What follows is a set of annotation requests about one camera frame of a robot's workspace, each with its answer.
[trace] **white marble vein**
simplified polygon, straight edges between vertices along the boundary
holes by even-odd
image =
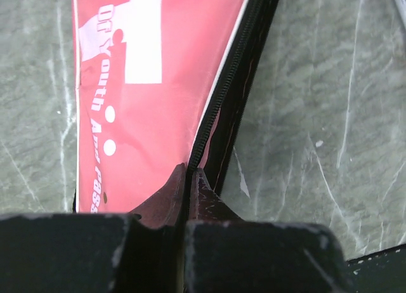
[[[65,41],[63,39],[62,32],[62,10],[61,10],[62,0],[58,0],[56,6],[56,25],[58,29],[58,39],[59,39],[59,55],[62,62],[62,80],[63,80],[63,93],[65,95],[65,111],[66,111],[66,128],[62,131],[60,135],[60,167],[62,173],[62,188],[63,188],[63,210],[69,211],[70,204],[68,203],[68,194],[67,194],[67,178],[65,170],[65,139],[69,134],[70,129],[74,125],[72,121],[72,111],[73,103],[71,98],[71,91],[68,87],[68,70],[67,70],[67,60],[65,56]]]
[[[234,153],[235,159],[237,160],[237,167],[239,168],[239,173],[240,173],[240,189],[244,194],[247,195],[248,198],[251,198],[251,196],[249,194],[248,186],[246,183],[246,178],[244,177],[244,173],[242,172],[241,163],[239,160],[239,156],[237,155],[237,151],[235,150],[235,147],[233,147],[233,153]]]
[[[351,101],[351,90],[353,87],[353,78],[354,78],[354,71],[355,71],[355,64],[356,64],[356,57],[357,57],[357,39],[358,39],[358,30],[360,26],[360,18],[361,18],[361,11],[362,11],[363,0],[360,0],[360,4],[358,6],[358,13],[357,13],[357,20],[355,22],[355,36],[354,36],[354,49],[353,49],[353,58],[351,63],[351,70],[350,70],[350,80],[348,81],[348,98],[347,98],[347,111],[345,113],[345,125],[344,125],[344,135],[343,135],[343,144],[341,145],[340,150],[338,151],[337,156],[337,169],[340,168],[341,164],[341,157],[346,150],[346,143],[347,143],[347,134],[348,134],[348,126],[350,125],[350,101]]]
[[[27,182],[27,179],[25,179],[25,176],[22,174],[20,168],[17,166],[17,163],[15,162],[13,156],[11,155],[11,153],[8,150],[8,148],[6,147],[6,145],[3,143],[2,139],[0,139],[0,143],[1,143],[1,146],[3,147],[4,151],[6,152],[7,156],[10,158],[11,163],[13,164],[13,167],[15,168],[19,177],[23,181],[23,183],[24,183],[25,187],[27,188],[28,192],[30,193],[31,197],[34,199],[34,201],[36,201],[39,204],[40,208],[44,211],[44,207],[41,205],[41,202],[39,201],[36,193],[31,189],[30,185]]]
[[[322,223],[347,258],[404,241],[405,36],[393,0],[280,0],[223,200],[245,219]]]

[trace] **zipper teeth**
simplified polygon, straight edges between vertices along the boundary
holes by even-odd
[[[204,153],[204,149],[206,147],[207,140],[210,137],[211,128],[214,124],[214,121],[216,120],[216,116],[220,110],[220,107],[224,101],[228,89],[230,88],[230,85],[235,77],[235,74],[237,73],[237,69],[240,64],[240,60],[242,58],[242,53],[244,52],[247,46],[249,36],[251,35],[252,30],[254,28],[252,22],[258,16],[259,10],[261,8],[261,4],[259,4],[258,1],[260,0],[254,1],[255,7],[250,11],[248,19],[245,22],[244,29],[240,35],[240,38],[238,39],[239,43],[235,49],[234,57],[228,69],[228,74],[223,81],[221,89],[219,90],[218,97],[215,99],[215,104],[211,107],[210,111],[207,113],[207,122],[203,126],[204,130],[202,132],[202,135],[200,136],[200,141],[197,142],[196,147],[192,151],[188,167],[191,173],[194,170],[196,170],[197,166],[199,165],[202,154]]]
[[[251,92],[251,88],[252,88],[252,83],[251,83],[251,85],[250,85],[249,88],[248,88],[248,93]],[[234,132],[234,133],[235,133],[235,136],[237,136],[238,133],[239,133],[239,129],[240,129],[240,126],[241,126],[242,118],[243,118],[243,116],[244,116],[244,112],[245,112],[245,109],[246,109],[246,105],[247,105],[247,100],[243,100],[242,106],[241,106],[242,113],[241,113],[241,115],[237,118],[237,120],[235,121],[235,125],[234,125],[234,128],[233,128],[233,130],[235,131],[235,132]],[[227,173],[228,166],[230,165],[230,161],[231,161],[231,158],[232,158],[232,148],[234,147],[235,140],[236,140],[236,137],[232,138],[232,139],[230,140],[228,146],[227,146],[226,149],[225,149],[225,152],[226,152],[226,153],[227,153],[227,151],[231,151],[230,154],[228,155],[228,157],[226,157],[226,159],[223,161],[223,164],[225,165],[225,170],[224,170],[225,173]],[[215,186],[214,186],[214,188],[213,188],[213,190],[214,190],[214,189],[216,190],[216,193],[217,193],[218,195],[221,194],[221,191],[222,191],[223,186],[224,186],[225,178],[226,178],[226,177],[223,176],[219,181],[216,182],[216,184],[215,184]]]

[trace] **gray floor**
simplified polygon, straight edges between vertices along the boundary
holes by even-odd
[[[67,211],[70,0],[0,0],[0,213]],[[392,0],[280,0],[223,198],[323,223],[346,257],[406,241],[406,44]]]

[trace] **white scratch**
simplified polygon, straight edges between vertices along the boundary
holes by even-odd
[[[337,164],[336,168],[339,169],[341,164],[341,157],[346,150],[346,142],[347,142],[347,134],[348,134],[348,125],[350,122],[350,101],[351,101],[351,89],[353,84],[354,78],[354,71],[355,71],[355,58],[357,55],[357,39],[358,39],[358,28],[360,25],[360,17],[361,17],[361,9],[362,9],[363,0],[360,0],[360,5],[358,6],[358,14],[357,14],[357,21],[355,23],[355,36],[354,36],[354,51],[353,51],[353,61],[350,71],[350,81],[348,82],[348,97],[347,97],[347,111],[345,117],[345,125],[344,125],[344,136],[343,136],[343,144],[341,145],[341,149],[338,151],[337,156]]]
[[[369,174],[369,182],[372,183],[372,173],[370,171],[370,167],[368,167],[368,174]]]
[[[55,66],[53,63],[53,59],[50,58],[49,60],[47,60],[46,65],[48,66],[48,70],[49,70],[49,78],[51,79],[53,94],[55,95],[55,97],[58,97],[58,91],[56,90],[57,88],[56,88],[56,79],[55,79],[55,70],[54,70]]]
[[[326,271],[319,265],[319,263],[314,259],[312,254],[306,249],[303,249],[304,254],[310,260],[311,264],[316,268],[316,270],[320,273],[323,279],[330,285],[333,289],[333,292],[341,292],[341,290],[337,287],[336,283],[334,282],[334,278],[332,278]]]
[[[365,246],[360,249],[360,253],[363,254],[363,255],[365,255],[367,253],[367,248],[368,248],[368,245],[369,245],[369,239],[370,239],[370,235],[368,235],[368,240],[367,240],[367,243],[365,244]]]
[[[395,43],[393,42],[393,38],[395,36],[395,32],[393,32],[393,22],[395,21],[395,15],[396,11],[392,12],[392,19],[391,19],[391,32],[390,32],[390,40],[391,40],[391,50],[392,50],[392,55],[395,55]]]
[[[403,217],[405,217],[405,212],[406,212],[406,201],[405,201],[405,205],[403,206],[403,213],[402,213]]]
[[[235,158],[237,159],[237,167],[238,167],[239,173],[240,173],[240,189],[244,192],[244,194],[247,195],[248,198],[251,198],[251,196],[249,195],[249,190],[248,190],[248,186],[246,183],[246,177],[244,176],[244,173],[242,172],[240,159],[239,159],[239,156],[237,155],[237,151],[235,150],[235,147],[233,147],[233,152],[234,152]]]
[[[310,143],[313,144],[310,135],[308,135]],[[323,167],[322,167],[322,163],[320,161],[320,158],[317,155],[316,150],[313,148],[313,154],[316,156],[316,160],[317,160],[317,164],[318,164],[318,168],[320,169],[320,172],[322,174],[323,180],[324,180],[324,184],[325,187],[327,189],[327,193],[330,196],[330,199],[333,201],[335,208],[337,209],[338,214],[340,215],[341,219],[344,221],[345,225],[347,226],[348,231],[353,235],[354,239],[355,239],[355,243],[356,243],[356,247],[359,247],[360,245],[362,245],[362,241],[360,239],[360,237],[352,230],[350,223],[348,222],[348,220],[345,218],[343,211],[341,210],[340,206],[338,205],[336,198],[333,196],[329,183],[327,182],[327,179],[325,178],[325,174],[323,171]]]
[[[399,240],[399,242],[398,242],[398,245],[399,244],[402,244],[402,243],[404,243],[404,242],[406,242],[406,231],[405,231],[405,233],[403,233],[403,235],[402,235],[402,237],[400,237],[400,240]]]
[[[361,235],[362,219],[360,219],[360,226],[358,228],[358,235]]]
[[[281,17],[281,25],[284,25],[284,17],[285,17],[285,9],[286,9],[286,0],[281,0],[282,1],[282,17]],[[282,27],[280,27],[279,30],[279,35],[278,35],[278,43],[277,43],[277,47],[280,48],[282,45]],[[277,50],[277,60],[276,60],[276,66],[275,66],[275,71],[274,71],[274,76],[273,76],[273,87],[274,89],[277,87],[277,81],[278,81],[278,72],[279,72],[279,62],[280,62],[280,49]],[[272,106],[273,106],[273,96],[271,99],[271,102],[268,106],[269,108],[269,113],[268,113],[268,134],[270,135],[270,128],[271,128],[271,123],[272,123]],[[267,146],[263,145],[262,148],[262,163],[261,163],[261,174],[259,176],[259,182],[256,186],[256,190],[255,190],[255,195],[254,195],[254,215],[257,217],[258,216],[258,199],[259,199],[259,193],[261,192],[261,187],[262,187],[262,180],[263,180],[263,173],[264,173],[264,169],[265,169],[265,157],[266,157],[266,151],[267,151]]]
[[[386,227],[386,235],[388,236],[390,234],[390,230],[391,230],[391,224],[388,223],[387,227]]]
[[[390,186],[388,187],[388,189],[386,190],[385,194],[383,195],[382,201],[385,200],[386,196],[388,195],[389,191],[392,189],[393,185],[396,183],[398,176],[400,174],[400,172],[402,171],[403,167],[405,166],[406,161],[403,162],[402,166],[400,166],[400,168],[398,169],[398,171],[393,175],[393,180],[390,184]]]
[[[381,105],[381,115],[382,115],[382,117],[384,116],[383,115],[383,101],[382,101],[382,88],[379,88],[379,102],[380,102],[380,105]]]
[[[383,240],[383,221],[381,221],[381,241],[379,241],[379,250],[382,250],[382,240]]]
[[[57,29],[58,29],[58,38],[59,38],[59,55],[62,63],[62,81],[63,81],[63,92],[65,94],[65,103],[66,103],[66,128],[61,133],[60,136],[60,166],[62,172],[62,184],[63,184],[63,209],[68,211],[68,200],[67,200],[67,178],[66,178],[66,170],[65,170],[65,152],[64,152],[64,144],[65,138],[67,137],[70,128],[72,127],[73,123],[71,121],[72,116],[72,100],[70,97],[70,91],[68,88],[68,69],[67,69],[67,61],[65,56],[64,45],[65,42],[63,40],[63,32],[62,32],[62,0],[58,0],[57,7],[56,7],[56,22],[57,22]]]
[[[331,228],[331,226],[332,226],[332,222],[334,221],[335,214],[336,214],[336,207],[334,206],[334,208],[332,209],[332,213],[331,213],[329,228]]]
[[[316,59],[316,51],[317,51],[317,39],[318,39],[318,30],[319,30],[319,25],[320,25],[320,10],[322,9],[323,5],[323,0],[318,0],[318,9],[317,9],[317,16],[316,16],[316,27],[315,27],[315,33],[314,33],[314,42],[313,42],[313,51],[311,54],[311,60],[314,63]]]
[[[45,211],[45,209],[44,209],[44,207],[42,206],[41,202],[39,201],[37,195],[34,193],[34,191],[33,191],[33,190],[31,189],[31,187],[29,186],[27,180],[25,179],[24,175],[22,174],[20,168],[17,166],[17,163],[15,162],[13,156],[11,155],[10,151],[8,150],[8,148],[6,147],[6,145],[4,144],[4,142],[3,142],[2,139],[0,139],[0,143],[1,143],[1,146],[4,148],[4,151],[6,152],[7,156],[10,158],[11,163],[13,164],[14,168],[16,169],[16,171],[17,171],[18,175],[20,176],[21,180],[23,181],[25,187],[28,189],[28,191],[29,191],[31,197],[32,197],[35,201],[37,201],[38,204],[39,204],[39,207],[40,207],[43,211]]]
[[[285,203],[286,203],[286,191],[289,186],[289,183],[291,182],[291,177],[292,177],[292,170],[293,170],[293,153],[291,157],[291,166],[289,167],[289,172],[287,174],[287,179],[286,182],[284,182],[284,189],[282,190],[282,203],[280,204],[280,209],[275,217],[275,220],[279,219],[280,214],[284,210]]]
[[[398,124],[399,125],[402,123],[402,118],[403,118],[402,110],[404,110],[403,104],[402,104],[402,108],[398,111]]]
[[[306,179],[306,170],[302,169],[300,170],[300,192],[299,192],[299,197],[302,197],[303,194],[303,185],[305,183],[305,179]]]
[[[378,74],[374,74],[374,77],[372,78],[372,80],[362,89],[360,96],[363,96],[365,94],[365,92],[367,92],[367,90],[373,84],[376,84],[376,77],[382,76],[382,74],[385,73],[385,71],[387,71],[391,67],[392,63],[393,63],[393,56],[390,58],[389,62],[385,65],[385,67]]]

